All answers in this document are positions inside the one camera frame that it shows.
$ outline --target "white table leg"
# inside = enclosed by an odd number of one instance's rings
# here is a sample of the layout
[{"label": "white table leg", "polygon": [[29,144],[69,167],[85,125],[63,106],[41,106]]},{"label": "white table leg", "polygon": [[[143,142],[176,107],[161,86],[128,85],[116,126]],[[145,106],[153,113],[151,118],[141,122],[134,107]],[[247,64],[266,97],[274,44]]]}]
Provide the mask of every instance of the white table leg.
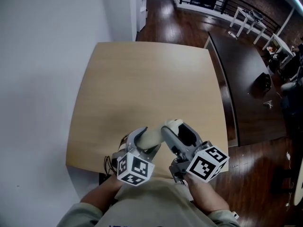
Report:
[{"label": "white table leg", "polygon": [[277,50],[276,54],[280,53],[282,50],[282,46],[280,45],[280,48]]},{"label": "white table leg", "polygon": [[244,22],[243,22],[241,28],[239,29],[239,31],[238,31],[238,33],[237,33],[237,37],[239,37],[239,35],[241,34],[241,32],[242,32],[244,26],[246,25],[247,20],[248,20],[248,18],[245,17]]},{"label": "white table leg", "polygon": [[262,50],[265,50],[266,47],[269,45],[269,43],[273,40],[274,36],[272,35],[271,38],[267,41],[266,45],[262,48]]},{"label": "white table leg", "polygon": [[293,57],[288,55],[280,64],[280,69],[283,69]]},{"label": "white table leg", "polygon": [[249,34],[249,32],[252,30],[252,28],[254,27],[254,25],[255,25],[255,21],[253,21],[252,23],[251,23],[251,25],[250,25],[250,28],[247,30],[247,32],[246,32],[246,34]]},{"label": "white table leg", "polygon": [[239,14],[239,9],[237,9],[237,11],[236,11],[236,13],[235,13],[235,16],[233,16],[232,22],[231,22],[231,24],[229,25],[230,28],[233,26],[233,23],[235,22],[235,20],[236,20],[238,14]]},{"label": "white table leg", "polygon": [[258,35],[257,38],[255,39],[254,44],[257,43],[257,41],[258,41],[259,38],[262,36],[262,34],[264,33],[264,31],[265,31],[265,28],[263,28],[263,29],[261,30],[261,32],[259,33],[259,35]]}]

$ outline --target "white table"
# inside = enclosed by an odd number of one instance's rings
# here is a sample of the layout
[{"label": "white table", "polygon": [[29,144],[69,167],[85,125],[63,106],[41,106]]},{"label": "white table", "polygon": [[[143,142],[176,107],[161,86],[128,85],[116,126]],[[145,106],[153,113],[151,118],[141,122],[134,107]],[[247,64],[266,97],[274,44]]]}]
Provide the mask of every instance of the white table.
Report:
[{"label": "white table", "polygon": [[273,34],[271,36],[271,38],[267,41],[266,45],[263,47],[262,50],[265,50],[266,47],[269,45],[269,43],[273,40],[277,41],[277,43],[280,46],[280,48],[275,53],[280,53],[283,50],[283,52],[285,52],[287,54],[287,57],[281,62],[280,68],[283,68],[293,58],[294,54],[289,49],[287,44],[276,34]]},{"label": "white table", "polygon": [[[237,11],[235,13],[235,16],[233,17],[233,20],[232,20],[231,24],[229,25],[230,28],[233,26],[233,23],[235,22],[238,14],[239,14],[239,12],[245,17],[245,19],[244,19],[244,21],[242,23],[241,28],[239,29],[239,31],[237,33],[237,37],[239,37],[239,35],[241,34],[241,32],[242,32],[242,30],[243,30],[243,28],[246,25],[246,23],[247,23],[248,20],[251,21],[252,23],[250,25],[250,28],[246,32],[247,34],[253,29],[254,25],[256,24],[255,20],[248,13],[244,12],[244,10],[242,8],[238,7]],[[259,38],[262,36],[262,34],[264,33],[264,31],[266,30],[266,26],[262,22],[258,23],[258,25],[260,27],[262,27],[262,30],[260,31],[259,35],[255,39],[254,44],[257,43],[257,41],[259,40]]]},{"label": "white table", "polygon": [[298,205],[299,202],[302,200],[302,198],[303,198],[303,160],[301,163],[297,186],[294,192],[294,205],[295,206]]}]

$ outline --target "light wood tabletop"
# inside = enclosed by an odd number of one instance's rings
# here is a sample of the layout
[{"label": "light wood tabletop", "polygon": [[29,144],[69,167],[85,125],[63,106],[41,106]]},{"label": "light wood tabletop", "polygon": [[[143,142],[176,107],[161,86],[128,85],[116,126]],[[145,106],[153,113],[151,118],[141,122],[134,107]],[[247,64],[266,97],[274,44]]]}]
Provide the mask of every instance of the light wood tabletop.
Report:
[{"label": "light wood tabletop", "polygon": [[[150,42],[98,43],[74,108],[66,164],[104,173],[104,157],[118,150],[122,137],[179,118],[202,140],[228,153],[223,104],[208,50]],[[154,176],[171,177],[174,158],[163,143],[153,160]]]}]

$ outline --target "metal railing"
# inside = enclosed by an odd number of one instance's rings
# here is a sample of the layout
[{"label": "metal railing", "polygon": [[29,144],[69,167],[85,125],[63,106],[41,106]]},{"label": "metal railing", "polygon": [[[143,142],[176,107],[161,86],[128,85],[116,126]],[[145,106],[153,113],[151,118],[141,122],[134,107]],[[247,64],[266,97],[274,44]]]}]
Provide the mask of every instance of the metal railing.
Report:
[{"label": "metal railing", "polygon": [[[246,11],[254,9],[263,16],[262,23],[267,27],[264,31],[265,34],[271,36],[281,28],[281,26],[268,15],[243,0],[180,0],[180,4],[181,3],[212,9],[220,12],[221,14],[227,14],[231,17],[234,17],[238,7],[241,7]],[[237,19],[244,21],[245,17],[239,13]]]}]

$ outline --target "brick wall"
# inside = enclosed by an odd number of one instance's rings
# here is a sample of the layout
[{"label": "brick wall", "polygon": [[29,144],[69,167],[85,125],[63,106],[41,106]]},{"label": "brick wall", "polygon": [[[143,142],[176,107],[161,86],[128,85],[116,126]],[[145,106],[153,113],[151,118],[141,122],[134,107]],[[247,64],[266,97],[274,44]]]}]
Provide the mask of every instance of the brick wall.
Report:
[{"label": "brick wall", "polygon": [[[284,0],[244,0],[254,7],[260,9],[280,26],[284,23],[292,7]],[[280,37],[289,45],[300,44],[303,36],[303,17],[296,11],[284,28]]]}]

